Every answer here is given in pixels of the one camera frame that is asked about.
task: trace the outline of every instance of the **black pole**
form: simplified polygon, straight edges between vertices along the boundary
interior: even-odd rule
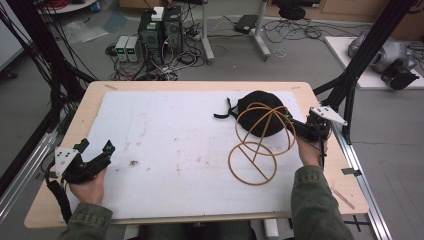
[[[315,94],[320,94],[333,88],[328,98],[323,101],[323,105],[330,106],[335,110],[346,98],[344,119],[349,125],[343,127],[343,136],[349,144],[351,143],[350,127],[352,125],[354,95],[359,77],[390,37],[396,26],[405,17],[413,3],[414,0],[389,1],[345,71],[335,80],[314,89]]]
[[[17,31],[13,29],[13,25],[8,21],[6,16],[1,15],[1,20],[18,39],[24,50],[30,55],[31,59],[39,68],[44,79],[49,83],[51,88],[51,110],[31,135],[30,139],[26,142],[25,146],[21,149],[10,166],[6,169],[5,173],[1,176],[0,195],[3,195],[7,190],[16,174],[20,171],[31,152],[37,146],[41,137],[46,132],[51,131],[59,123],[60,111],[64,101],[62,97],[66,95],[68,101],[80,101],[85,90],[82,88],[78,78],[86,82],[94,81],[94,79],[87,74],[73,68],[66,60],[51,31],[47,28],[40,13],[37,11],[34,1],[6,1],[27,31],[40,56],[37,56],[34,50],[29,47]],[[40,69],[43,68],[41,63],[46,63],[47,69]],[[61,92],[61,87],[66,90],[66,94]]]

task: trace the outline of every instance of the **white board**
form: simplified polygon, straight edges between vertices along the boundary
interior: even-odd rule
[[[108,92],[90,130],[90,145],[83,159],[93,159],[107,140],[115,145],[103,201],[114,212],[113,218],[290,211],[293,177],[301,167],[296,145],[277,157],[277,173],[265,185],[241,183],[229,170],[228,154],[239,143],[235,119],[221,120],[213,114],[227,112],[227,97],[235,105],[248,93]],[[293,93],[272,93],[296,119],[304,121]],[[244,136],[246,131],[240,129]],[[263,143],[276,153],[287,147],[287,135],[281,131]],[[269,169],[269,163],[263,168]],[[243,176],[255,177],[257,172],[251,169],[248,164],[237,166]],[[74,209],[78,201],[71,195],[68,193]]]
[[[346,68],[350,63],[351,58],[347,54],[347,50],[349,45],[355,39],[355,37],[325,37],[327,45],[330,47],[334,55],[336,55],[337,59],[344,68]],[[413,81],[405,89],[424,89],[424,78],[414,69],[411,70],[411,73],[417,75],[420,78]],[[375,72],[371,67],[365,69],[364,73],[358,80],[358,86],[364,90],[391,89],[383,82],[383,80],[381,80],[381,74]]]

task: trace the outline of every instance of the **person's left hand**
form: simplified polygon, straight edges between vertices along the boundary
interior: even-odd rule
[[[103,182],[105,179],[106,168],[103,169],[97,176],[82,184],[69,184],[71,192],[78,198],[81,203],[91,203],[102,205],[104,196]]]

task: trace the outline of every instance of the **black hat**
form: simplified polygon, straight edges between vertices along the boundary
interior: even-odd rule
[[[275,96],[272,93],[264,92],[264,91],[254,91],[249,94],[247,94],[245,97],[241,98],[237,102],[237,106],[231,107],[230,99],[227,98],[228,105],[230,106],[228,109],[228,114],[226,115],[217,115],[214,114],[216,118],[224,119],[228,118],[229,115],[234,116],[236,119],[242,114],[244,111],[246,111],[252,103],[262,103],[266,106],[268,106],[270,109],[284,106],[281,100]],[[264,107],[260,104],[253,104],[250,106],[250,108],[254,107]],[[262,119],[258,125],[256,125],[255,128],[252,129],[252,127],[264,116],[266,115],[270,110],[268,109],[253,109],[246,111],[240,116],[240,119],[238,123],[247,131],[250,131],[253,135],[257,137],[261,137],[266,126],[266,122],[268,121],[268,117],[265,117]],[[278,109],[278,112],[281,114],[291,117],[289,111],[287,108],[280,108]],[[271,117],[270,123],[268,125],[268,128],[265,132],[265,137],[274,135],[281,131],[284,128],[284,125],[281,123],[281,121],[273,115]]]

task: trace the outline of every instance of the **table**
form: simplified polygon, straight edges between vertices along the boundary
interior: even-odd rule
[[[229,90],[291,91],[297,100],[302,115],[306,116],[310,107],[319,106],[311,87],[301,82],[109,82],[90,84],[80,107],[66,133],[62,147],[72,148],[75,143],[88,136],[102,98],[108,91],[229,91]],[[339,202],[342,214],[365,214],[368,204],[353,175],[341,171],[349,165],[335,137],[328,141],[328,157],[325,175],[330,187],[336,190],[334,196]],[[25,219],[28,228],[61,227],[58,221],[59,206],[46,185],[41,186]],[[114,220],[112,224],[143,224],[161,222],[198,222],[237,219],[288,218],[290,212],[262,212],[255,214],[211,215],[184,218],[150,218]]]
[[[203,19],[203,29],[201,34],[201,40],[203,44],[203,49],[205,49],[205,54],[207,58],[207,63],[211,64],[215,60],[215,56],[213,54],[211,45],[209,43],[208,39],[208,0],[202,0],[202,19]],[[266,10],[266,4],[268,0],[260,0],[259,4],[259,10],[258,10],[258,20],[256,23],[256,28],[251,29],[250,33],[253,36],[253,39],[255,40],[256,44],[258,45],[259,49],[261,50],[263,54],[263,60],[266,61],[271,56],[271,52],[269,51],[268,47],[265,45],[264,40],[262,39],[260,32],[262,28],[262,22],[265,15]]]

